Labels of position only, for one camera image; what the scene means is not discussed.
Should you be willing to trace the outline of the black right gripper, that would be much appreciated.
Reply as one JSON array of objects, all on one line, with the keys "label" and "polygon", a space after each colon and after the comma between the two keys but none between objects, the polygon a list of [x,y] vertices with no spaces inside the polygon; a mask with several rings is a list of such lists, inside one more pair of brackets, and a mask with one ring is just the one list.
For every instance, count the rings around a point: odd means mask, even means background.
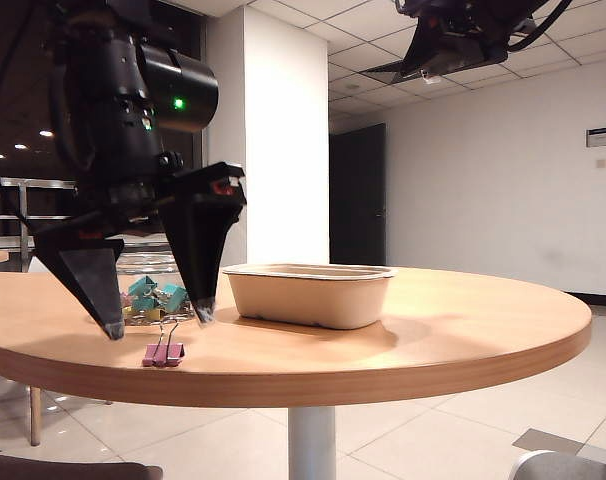
[{"label": "black right gripper", "polygon": [[401,75],[428,80],[499,64],[511,33],[532,12],[531,1],[415,1],[418,24]]}]

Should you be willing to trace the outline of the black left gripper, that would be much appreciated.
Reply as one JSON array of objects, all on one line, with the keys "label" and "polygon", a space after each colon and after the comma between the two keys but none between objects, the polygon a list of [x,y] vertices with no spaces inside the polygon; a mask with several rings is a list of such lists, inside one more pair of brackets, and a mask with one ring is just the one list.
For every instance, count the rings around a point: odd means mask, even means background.
[{"label": "black left gripper", "polygon": [[180,172],[180,154],[154,160],[160,172],[151,178],[112,186],[78,180],[78,216],[34,233],[38,259],[111,340],[121,339],[125,328],[116,270],[124,241],[114,239],[112,230],[164,227],[191,305],[208,324],[226,237],[246,205],[238,165],[219,162]]}]

